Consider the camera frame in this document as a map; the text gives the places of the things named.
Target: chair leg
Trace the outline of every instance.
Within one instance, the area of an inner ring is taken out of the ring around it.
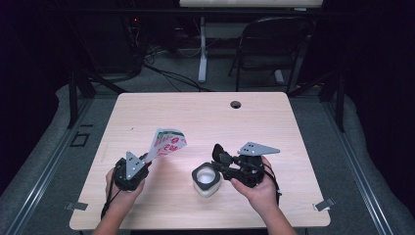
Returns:
[[[235,67],[236,58],[237,58],[237,56],[235,56],[235,58],[234,58],[234,60],[233,60],[233,62],[232,62],[231,70],[229,70],[229,72],[228,72],[228,76],[230,76],[230,75],[231,75],[232,70],[233,70],[233,69],[234,69],[234,67]]]
[[[293,83],[293,76],[294,76],[294,68],[292,68],[290,71],[290,77],[288,78],[286,94],[290,93],[291,84]]]
[[[236,69],[236,89],[235,89],[236,92],[239,91],[239,78],[240,78],[240,75],[241,75],[241,67],[238,64],[238,67]]]

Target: wire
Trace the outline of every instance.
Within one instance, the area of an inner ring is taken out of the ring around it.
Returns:
[[[140,72],[135,71],[135,72],[131,72],[129,75],[124,75],[124,76],[115,77],[115,78],[106,78],[106,80],[110,81],[111,83],[122,82],[122,81],[130,80],[130,79],[134,78],[139,73]]]
[[[154,46],[152,49],[149,49],[144,59],[148,64],[152,65],[156,61],[155,56],[161,52],[166,52],[166,50],[162,49],[161,46]]]
[[[117,167],[118,167],[118,164],[115,166],[113,170],[113,175],[111,176],[110,189],[108,191],[107,201],[105,202],[103,210],[101,211],[101,219],[105,216],[108,208],[110,207],[110,203],[115,199],[115,197],[119,194],[119,192],[121,192],[121,190],[119,189],[118,192],[111,198],[111,194],[113,193],[113,185],[115,181],[115,170]]]
[[[270,172],[266,171],[265,169],[259,168],[259,167],[257,167],[256,165],[253,165],[253,164],[248,164],[248,163],[244,163],[244,162],[240,162],[239,164],[240,164],[240,165],[246,165],[246,166],[248,166],[248,167],[250,167],[250,168],[253,168],[253,169],[257,169],[257,170],[259,170],[260,172],[262,172],[262,173],[264,173],[264,174],[268,175],[268,176],[272,179],[272,181],[273,181],[273,183],[274,183],[274,185],[275,185],[275,190],[276,190],[277,205],[279,205],[279,204],[280,204],[280,197],[282,196],[282,194],[281,194],[280,186],[278,185],[278,182],[277,182],[277,178],[275,177],[275,173],[274,173],[274,171],[271,169],[271,166],[269,166],[269,165],[267,165],[267,164],[263,164],[263,165],[265,165],[268,169],[270,169],[270,170],[271,170],[272,174],[271,174]]]
[[[214,41],[210,42],[210,44],[209,44],[209,45],[207,45],[207,46],[206,46],[206,48],[210,47],[211,45],[213,45],[214,43],[216,43],[216,42],[218,42],[218,41],[220,41],[220,39],[215,39]],[[201,52],[202,47],[199,47],[199,48],[186,48],[186,49],[181,49],[181,48],[179,48],[179,49],[177,49],[177,50],[178,50],[178,51],[180,52],[180,54],[182,54],[183,56],[190,58],[190,57],[197,56],[197,55]],[[198,50],[198,51],[197,51],[195,54],[192,54],[192,55],[186,55],[186,53],[183,53],[183,51],[190,51],[190,50]]]
[[[192,80],[191,78],[189,78],[187,76],[180,75],[180,74],[177,74],[177,73],[172,72],[172,71],[159,70],[159,69],[156,69],[154,67],[151,67],[151,66],[149,66],[147,64],[144,64],[143,67],[144,68],[147,68],[147,69],[149,69],[151,71],[155,71],[155,72],[161,74],[179,92],[180,92],[180,90],[171,82],[171,79],[176,80],[176,81],[179,81],[179,82],[182,82],[182,83],[187,84],[189,86],[195,87],[195,88],[197,88],[199,90],[199,92],[202,92],[202,91],[212,92],[212,90],[200,86],[196,81]]]

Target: black cable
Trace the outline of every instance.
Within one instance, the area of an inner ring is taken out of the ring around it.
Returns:
[[[118,167],[118,164],[115,166],[115,169],[113,171],[113,175],[111,176],[110,189],[108,191],[107,201],[105,202],[104,207],[103,207],[103,210],[101,211],[101,219],[103,219],[103,217],[105,216],[108,208],[110,207],[110,203],[119,194],[119,192],[121,192],[121,190],[119,189],[118,192],[114,195],[114,197],[111,198],[111,194],[113,193],[113,185],[114,185],[114,181],[115,181],[115,170],[116,170],[117,167]]]
[[[110,81],[111,83],[118,83],[118,82],[122,82],[122,81],[127,81],[127,80],[131,80],[132,78],[134,78],[135,76],[137,76],[140,72],[131,72],[129,75],[125,75],[125,76],[121,76],[121,77],[116,77],[116,78],[106,78],[107,81]]]
[[[240,165],[245,165],[245,166],[248,166],[248,167],[250,167],[250,168],[252,168],[252,169],[259,170],[260,172],[262,172],[262,173],[264,173],[264,174],[268,175],[268,176],[272,179],[272,181],[273,181],[273,183],[274,183],[274,185],[275,185],[276,197],[277,197],[277,205],[280,205],[280,197],[282,196],[282,193],[281,193],[281,191],[280,191],[280,186],[278,185],[277,178],[275,177],[275,173],[274,173],[274,171],[272,170],[271,166],[269,166],[269,165],[267,165],[267,164],[262,163],[262,164],[263,164],[263,165],[265,165],[268,169],[270,169],[270,170],[271,170],[272,174],[271,174],[270,172],[266,171],[265,169],[261,169],[261,168],[257,167],[256,165],[253,165],[253,164],[248,164],[248,163],[243,163],[243,162],[240,162],[239,164],[240,164]]]
[[[181,90],[179,89],[179,88],[177,88],[177,86],[176,85],[174,85],[174,83],[173,82],[171,82],[171,80],[169,79],[169,77],[167,77],[166,75],[164,75],[164,74],[162,74],[162,76],[170,83],[170,85],[171,86],[173,86],[175,89],[176,89],[176,91],[178,91],[178,92],[181,92]]]
[[[176,81],[185,83],[185,84],[187,84],[189,86],[195,87],[195,88],[197,88],[199,90],[199,92],[202,92],[202,91],[212,92],[212,90],[200,86],[196,81],[192,80],[191,78],[189,78],[187,76],[184,76],[184,75],[181,75],[181,74],[172,72],[172,71],[159,70],[159,69],[154,68],[154,67],[151,67],[151,66],[149,66],[147,64],[144,64],[143,67],[144,68],[147,68],[147,69],[149,69],[151,71],[155,71],[155,72],[163,75],[167,79],[170,79],[171,78],[171,79],[174,79]]]
[[[153,48],[150,48],[147,51],[147,55],[144,57],[144,60],[146,60],[148,64],[153,65],[156,61],[155,56],[157,55],[157,53],[162,51],[163,49],[161,46],[153,46]]]

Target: table leg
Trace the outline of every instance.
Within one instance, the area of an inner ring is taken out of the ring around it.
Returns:
[[[69,77],[69,106],[70,106],[70,120],[68,129],[71,129],[76,123],[78,118],[78,106],[77,106],[77,90],[76,90],[76,80],[74,71]]]
[[[201,63],[199,65],[199,82],[205,83],[207,81],[207,42],[205,35],[205,18],[201,18]]]

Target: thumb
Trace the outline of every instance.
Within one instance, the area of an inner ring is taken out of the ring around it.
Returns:
[[[236,178],[232,178],[231,179],[231,183],[232,186],[236,189],[236,191],[238,191],[240,194],[244,195],[245,197],[247,197],[249,190],[251,188],[245,186],[243,183],[241,183],[241,181],[239,181]]]

